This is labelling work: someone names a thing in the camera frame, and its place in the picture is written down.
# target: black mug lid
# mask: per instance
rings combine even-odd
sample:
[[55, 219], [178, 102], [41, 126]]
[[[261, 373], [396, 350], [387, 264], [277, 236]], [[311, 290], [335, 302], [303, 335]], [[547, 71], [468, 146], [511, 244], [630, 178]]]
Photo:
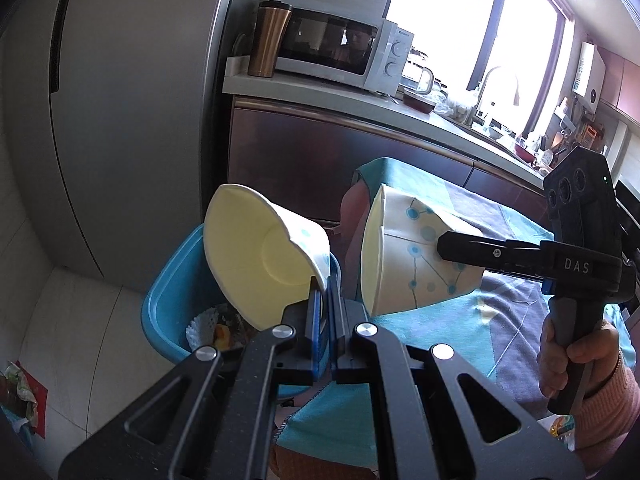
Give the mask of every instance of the black mug lid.
[[279, 0], [267, 0], [265, 2], [260, 2], [260, 5], [258, 7], [270, 7], [271, 9], [286, 9], [286, 10], [293, 9], [293, 5], [286, 4]]

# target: blue cloth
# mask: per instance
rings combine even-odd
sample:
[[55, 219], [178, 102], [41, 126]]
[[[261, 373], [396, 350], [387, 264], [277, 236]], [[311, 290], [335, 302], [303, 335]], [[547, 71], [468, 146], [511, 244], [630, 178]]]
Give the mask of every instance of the blue cloth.
[[[437, 205], [480, 229], [484, 236], [533, 243], [553, 235], [517, 211], [478, 196], [413, 166], [379, 158], [358, 169], [373, 201], [381, 184]], [[405, 344], [430, 348], [445, 342], [494, 380], [536, 418], [546, 414], [538, 388], [536, 356], [548, 297], [535, 282], [485, 272], [481, 287], [442, 303], [375, 317]], [[625, 363], [634, 367], [631, 345], [620, 309], [607, 305], [606, 317], [620, 332]], [[293, 451], [355, 466], [376, 465], [373, 420], [366, 384], [330, 383], [293, 415], [277, 443]]]

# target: human hand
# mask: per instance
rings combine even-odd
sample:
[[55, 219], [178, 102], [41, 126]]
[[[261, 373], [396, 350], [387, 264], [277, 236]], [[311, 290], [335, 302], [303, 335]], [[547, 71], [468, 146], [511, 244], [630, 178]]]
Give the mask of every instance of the human hand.
[[540, 392], [545, 397], [554, 397], [566, 386], [566, 366], [569, 359], [576, 364], [594, 361], [587, 395], [594, 394], [604, 386], [616, 371], [620, 354], [620, 336], [609, 321], [602, 320], [602, 325], [594, 332], [572, 343], [566, 350], [555, 342], [555, 336], [554, 324], [550, 316], [546, 316], [538, 353]]

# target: window frame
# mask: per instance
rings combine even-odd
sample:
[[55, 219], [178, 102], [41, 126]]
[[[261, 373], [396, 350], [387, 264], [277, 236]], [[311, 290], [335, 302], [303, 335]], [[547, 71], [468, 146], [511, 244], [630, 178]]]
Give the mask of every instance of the window frame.
[[[545, 105], [545, 101], [548, 97], [554, 73], [556, 72], [556, 66], [558, 65], [560, 47], [562, 46], [562, 35], [564, 34], [564, 24], [567, 20], [567, 17], [564, 15], [558, 4], [556, 4], [553, 0], [547, 1], [556, 11], [556, 30], [553, 43], [551, 45], [551, 51], [549, 52], [549, 59], [546, 64], [546, 70], [542, 78], [542, 83], [540, 84], [540, 90], [538, 91], [538, 96], [536, 97], [536, 101], [529, 115], [529, 119], [527, 120], [527, 123], [525, 124], [524, 130], [522, 132], [522, 135], [525, 138], [536, 127], [536, 124], [538, 123], [538, 120], [540, 118], [540, 114], [542, 113], [542, 109]], [[495, 38], [498, 35], [498, 26], [500, 25], [500, 18], [502, 17], [504, 3], [505, 0], [494, 0], [494, 3], [492, 5], [489, 14], [489, 20], [486, 26], [486, 31], [484, 33], [484, 38], [482, 39], [482, 44], [478, 53], [478, 59], [476, 60], [476, 65], [474, 66], [474, 69], [469, 78], [469, 83], [466, 86], [466, 89], [469, 91], [476, 89], [476, 87], [482, 81], [484, 73], [486, 72], [486, 67], [489, 63], [489, 56], [491, 56], [491, 50], [494, 47]], [[387, 0], [384, 13], [385, 17], [390, 4], [391, 0]]]

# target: kitchen cabinet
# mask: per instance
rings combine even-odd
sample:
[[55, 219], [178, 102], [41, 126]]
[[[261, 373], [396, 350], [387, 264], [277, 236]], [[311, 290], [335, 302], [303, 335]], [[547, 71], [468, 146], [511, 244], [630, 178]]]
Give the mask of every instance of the kitchen cabinet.
[[325, 112], [308, 118], [295, 115], [304, 113], [301, 107], [268, 104], [265, 111], [242, 107], [260, 107], [258, 100], [240, 102], [232, 116], [228, 180], [307, 218], [339, 222], [354, 170], [388, 156], [547, 224], [541, 193], [475, 168], [476, 161], [459, 153], [361, 120], [341, 124], [331, 114], [323, 120]]
[[424, 148], [411, 145], [417, 139], [405, 137], [408, 142], [321, 120], [235, 108], [228, 180], [302, 216], [333, 222], [340, 221], [340, 202], [354, 170], [381, 156], [464, 186], [470, 158], [461, 162], [430, 151], [428, 142], [420, 142]]
[[600, 98], [640, 123], [640, 66], [599, 47], [606, 71]]
[[618, 108], [640, 123], [640, 66], [625, 59]]
[[474, 168], [465, 189], [489, 200], [515, 209], [546, 229], [550, 223], [546, 216], [546, 199], [540, 194], [514, 182]]
[[598, 53], [606, 67], [600, 98], [617, 107], [625, 69], [625, 59], [601, 47], [598, 47]]

